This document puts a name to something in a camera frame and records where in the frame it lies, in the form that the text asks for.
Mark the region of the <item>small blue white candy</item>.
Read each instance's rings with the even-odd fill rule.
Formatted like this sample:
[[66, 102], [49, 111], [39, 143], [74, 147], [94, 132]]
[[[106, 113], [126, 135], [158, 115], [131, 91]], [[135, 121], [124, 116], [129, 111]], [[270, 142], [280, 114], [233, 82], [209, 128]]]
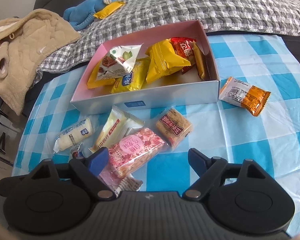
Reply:
[[79, 159], [84, 158], [82, 142], [70, 148], [69, 160], [77, 159], [77, 158]]

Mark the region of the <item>pink rice cracker pack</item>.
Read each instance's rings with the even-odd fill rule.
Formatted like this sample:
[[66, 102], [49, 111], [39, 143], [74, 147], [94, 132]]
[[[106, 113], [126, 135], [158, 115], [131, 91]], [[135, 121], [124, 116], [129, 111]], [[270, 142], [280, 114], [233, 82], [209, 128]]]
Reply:
[[144, 127], [108, 148], [109, 161], [99, 177], [116, 196], [122, 191], [139, 191], [143, 181], [132, 173], [166, 147], [166, 142]]

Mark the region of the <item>white cream roll packet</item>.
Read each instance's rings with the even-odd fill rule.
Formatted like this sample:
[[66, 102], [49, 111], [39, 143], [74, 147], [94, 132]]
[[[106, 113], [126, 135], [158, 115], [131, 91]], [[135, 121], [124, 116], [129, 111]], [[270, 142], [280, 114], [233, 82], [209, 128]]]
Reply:
[[57, 135], [53, 146], [55, 153], [64, 151], [72, 146], [78, 145], [81, 141], [93, 134], [93, 127], [90, 118], [85, 118], [72, 126], [64, 129]]

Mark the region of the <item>cream white cake packet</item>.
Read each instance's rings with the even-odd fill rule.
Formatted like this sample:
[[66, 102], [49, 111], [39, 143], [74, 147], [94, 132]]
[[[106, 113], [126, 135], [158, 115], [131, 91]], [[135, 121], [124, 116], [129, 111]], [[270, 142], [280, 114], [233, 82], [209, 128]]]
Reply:
[[113, 106], [99, 136], [89, 150], [94, 153], [102, 147], [109, 148], [125, 136], [139, 131], [144, 125], [145, 122], [140, 118]]

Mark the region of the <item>brown beef biscuit pack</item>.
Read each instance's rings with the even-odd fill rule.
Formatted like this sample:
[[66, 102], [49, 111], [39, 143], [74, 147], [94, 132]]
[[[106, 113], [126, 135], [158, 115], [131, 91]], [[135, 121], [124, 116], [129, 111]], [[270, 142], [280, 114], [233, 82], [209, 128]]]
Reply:
[[175, 108], [169, 108], [155, 117], [155, 127], [171, 150], [193, 131], [193, 124]]

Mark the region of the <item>orange white snack packet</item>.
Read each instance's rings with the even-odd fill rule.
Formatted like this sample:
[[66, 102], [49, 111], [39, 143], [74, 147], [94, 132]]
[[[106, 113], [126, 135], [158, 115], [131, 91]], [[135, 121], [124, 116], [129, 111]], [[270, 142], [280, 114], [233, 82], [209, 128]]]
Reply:
[[253, 116], [259, 116], [270, 95], [269, 91], [231, 76], [221, 88], [219, 100], [244, 108]]

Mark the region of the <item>yellow blue label snack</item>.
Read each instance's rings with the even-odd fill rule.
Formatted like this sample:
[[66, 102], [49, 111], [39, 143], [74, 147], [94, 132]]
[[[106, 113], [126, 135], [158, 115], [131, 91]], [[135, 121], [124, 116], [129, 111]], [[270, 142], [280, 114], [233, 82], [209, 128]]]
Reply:
[[140, 90], [146, 79], [149, 64], [149, 57], [137, 59], [133, 70], [115, 81], [111, 94]]

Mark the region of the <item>gold snack bar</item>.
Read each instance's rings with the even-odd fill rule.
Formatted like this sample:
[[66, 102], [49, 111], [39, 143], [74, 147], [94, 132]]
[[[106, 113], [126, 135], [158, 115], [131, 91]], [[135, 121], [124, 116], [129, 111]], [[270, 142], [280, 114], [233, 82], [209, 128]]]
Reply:
[[207, 79], [207, 69], [206, 69], [205, 55], [202, 53], [202, 51], [198, 47], [197, 43], [194, 41], [193, 41], [192, 49], [193, 49], [194, 58], [196, 61], [198, 76], [202, 80], [206, 80]]

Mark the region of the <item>large yellow snack pack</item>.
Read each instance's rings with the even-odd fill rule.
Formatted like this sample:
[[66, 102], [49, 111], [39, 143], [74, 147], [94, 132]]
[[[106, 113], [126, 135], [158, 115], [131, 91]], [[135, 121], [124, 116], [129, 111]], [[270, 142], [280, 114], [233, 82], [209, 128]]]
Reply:
[[148, 84], [180, 71], [190, 61], [176, 54], [170, 39], [164, 39], [149, 46], [145, 52], [150, 58], [146, 82]]

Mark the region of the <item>red candy packet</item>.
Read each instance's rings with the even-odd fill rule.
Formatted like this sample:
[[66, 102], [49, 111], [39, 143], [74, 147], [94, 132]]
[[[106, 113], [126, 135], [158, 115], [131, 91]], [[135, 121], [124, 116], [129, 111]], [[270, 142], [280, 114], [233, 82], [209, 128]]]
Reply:
[[172, 37], [170, 38], [170, 42], [176, 54], [190, 61], [190, 65], [183, 67], [181, 70], [181, 73], [185, 74], [196, 65], [193, 52], [193, 43], [196, 42], [196, 39], [189, 37]]

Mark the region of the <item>yellow pillow snack pack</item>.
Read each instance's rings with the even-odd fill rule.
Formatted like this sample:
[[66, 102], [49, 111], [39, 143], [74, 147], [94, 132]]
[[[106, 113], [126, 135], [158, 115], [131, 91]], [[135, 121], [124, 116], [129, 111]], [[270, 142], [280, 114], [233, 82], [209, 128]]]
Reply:
[[107, 85], [113, 85], [116, 81], [114, 78], [110, 79], [103, 79], [103, 80], [97, 80], [97, 75], [99, 74], [99, 70], [101, 69], [100, 67], [100, 62], [96, 64], [94, 67], [88, 81], [87, 81], [87, 88], [88, 89], [93, 89], [101, 86], [107, 86]]

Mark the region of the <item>silver pink open box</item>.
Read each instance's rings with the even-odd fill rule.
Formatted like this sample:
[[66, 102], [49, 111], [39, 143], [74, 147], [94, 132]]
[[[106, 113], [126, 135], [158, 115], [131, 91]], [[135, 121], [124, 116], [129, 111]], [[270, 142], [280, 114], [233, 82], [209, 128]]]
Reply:
[[102, 43], [71, 103], [83, 114], [218, 101], [220, 79], [198, 20], [159, 25]]

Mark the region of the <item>blue checkered tablecloth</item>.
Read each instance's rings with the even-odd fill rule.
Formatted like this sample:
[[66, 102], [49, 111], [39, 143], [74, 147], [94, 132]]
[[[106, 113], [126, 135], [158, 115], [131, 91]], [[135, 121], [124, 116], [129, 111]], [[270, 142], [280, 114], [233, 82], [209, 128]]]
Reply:
[[[233, 76], [270, 91], [261, 114], [223, 101], [177, 106], [194, 129], [172, 152], [159, 153], [133, 173], [143, 181], [141, 191], [178, 191], [198, 178], [187, 161], [189, 148], [209, 157], [220, 156], [230, 163], [254, 159], [290, 194], [295, 215], [288, 228], [300, 233], [300, 63], [275, 35], [208, 36], [221, 86]], [[38, 96], [25, 125], [15, 158], [13, 176], [27, 174], [42, 159], [67, 163], [53, 156], [57, 134], [83, 119], [70, 99], [86, 66], [47, 83]]]

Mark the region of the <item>beige fleece jacket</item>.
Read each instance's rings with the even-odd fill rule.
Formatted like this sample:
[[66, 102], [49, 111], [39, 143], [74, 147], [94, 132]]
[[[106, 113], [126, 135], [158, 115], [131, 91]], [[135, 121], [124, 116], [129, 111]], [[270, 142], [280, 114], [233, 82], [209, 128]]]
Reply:
[[69, 22], [46, 9], [0, 20], [0, 97], [16, 115], [24, 108], [41, 63], [79, 38]]

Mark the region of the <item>blue plush toy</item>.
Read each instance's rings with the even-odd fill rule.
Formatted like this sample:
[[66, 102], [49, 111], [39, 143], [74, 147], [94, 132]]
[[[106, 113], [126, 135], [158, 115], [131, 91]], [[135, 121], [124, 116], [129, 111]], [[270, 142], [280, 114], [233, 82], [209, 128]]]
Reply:
[[68, 21], [75, 31], [85, 29], [95, 17], [94, 14], [117, 0], [85, 0], [77, 6], [66, 9], [63, 19]]

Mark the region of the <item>yellow snack on sofa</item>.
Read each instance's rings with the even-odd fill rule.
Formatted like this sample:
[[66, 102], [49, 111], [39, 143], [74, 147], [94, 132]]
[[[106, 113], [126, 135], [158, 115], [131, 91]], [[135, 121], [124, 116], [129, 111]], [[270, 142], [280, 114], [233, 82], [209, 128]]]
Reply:
[[114, 1], [105, 6], [102, 10], [93, 14], [94, 18], [104, 19], [125, 5], [124, 1]]

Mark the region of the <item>grey checkered quilt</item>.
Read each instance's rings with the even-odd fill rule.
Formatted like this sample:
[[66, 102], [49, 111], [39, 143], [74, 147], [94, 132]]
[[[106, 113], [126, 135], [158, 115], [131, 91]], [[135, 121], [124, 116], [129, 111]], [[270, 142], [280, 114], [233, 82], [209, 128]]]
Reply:
[[103, 20], [94, 20], [81, 38], [48, 56], [45, 73], [59, 74], [89, 61], [107, 40], [169, 23], [199, 20], [208, 33], [245, 31], [300, 37], [300, 0], [123, 0], [125, 5]]

